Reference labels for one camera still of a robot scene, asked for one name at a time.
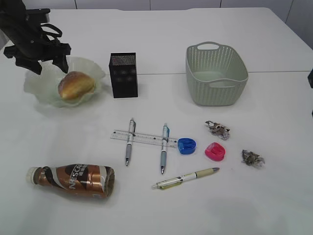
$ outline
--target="gray basket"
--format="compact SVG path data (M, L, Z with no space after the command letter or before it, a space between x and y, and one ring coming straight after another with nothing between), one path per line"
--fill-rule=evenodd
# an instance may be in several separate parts
M204 44L217 49L198 49ZM186 54L186 76L193 101L205 106L224 106L236 102L248 80L239 54L226 45L205 42L190 46Z

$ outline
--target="brown bottle label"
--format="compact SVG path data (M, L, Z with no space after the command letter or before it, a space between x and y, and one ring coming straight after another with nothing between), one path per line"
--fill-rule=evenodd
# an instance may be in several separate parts
M107 197L113 190L114 180L114 170L108 166L73 164L58 168L45 166L38 184L69 193Z

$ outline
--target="yellow pen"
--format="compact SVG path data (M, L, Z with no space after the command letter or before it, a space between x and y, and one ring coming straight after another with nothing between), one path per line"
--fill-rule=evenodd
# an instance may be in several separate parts
M196 171L196 172L193 172L191 174L176 177L174 179L164 180L164 181L158 182L157 184L153 185L152 188L159 188L159 189L171 188L171 187L174 187L177 185L181 185L182 182L194 180L194 179L201 178L201 177L204 177L207 175L212 175L215 172L218 172L219 170L220 169L218 167L215 167L215 168L209 168L206 170Z

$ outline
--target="glass bowl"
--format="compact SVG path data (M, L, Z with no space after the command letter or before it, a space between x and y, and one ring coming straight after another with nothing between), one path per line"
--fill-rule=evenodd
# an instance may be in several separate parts
M102 91L101 79L104 78L106 74L102 71L99 65L91 60L72 56L67 57L67 63L68 72L83 72L95 80L95 88L92 93L87 93L75 101L62 100L58 93L58 85L66 76L66 73L53 65L52 61L40 63L43 67L40 75L31 71L26 73L24 91L35 95L40 103L50 104L55 107L77 106L88 101L93 95Z

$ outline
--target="transparent ruler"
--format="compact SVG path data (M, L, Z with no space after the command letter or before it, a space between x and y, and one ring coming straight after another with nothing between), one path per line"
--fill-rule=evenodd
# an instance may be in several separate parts
M129 134L133 134L134 136L133 142L162 146L163 139L162 136L147 135L138 132L114 130L113 133L111 134L111 139L127 141ZM171 148L177 148L177 142L178 139L168 138L167 146Z

